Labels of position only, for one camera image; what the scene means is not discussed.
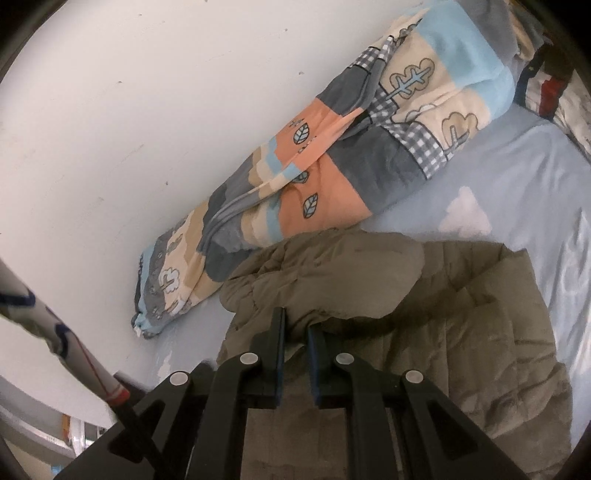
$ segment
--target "crumpled blanket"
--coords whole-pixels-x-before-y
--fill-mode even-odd
[[[570,454],[572,396],[527,252],[397,233],[303,233],[246,260],[224,283],[236,312],[218,362],[248,351],[287,309],[278,410],[251,410],[244,480],[345,479],[345,418],[314,408],[306,328],[343,338],[374,368],[431,379],[531,478]]]
[[[510,106],[537,45],[504,0],[398,18],[140,260],[136,331],[154,336],[251,253],[358,223],[416,191]]]
[[[521,73],[514,102],[556,124],[591,161],[591,94],[566,53],[545,41]]]

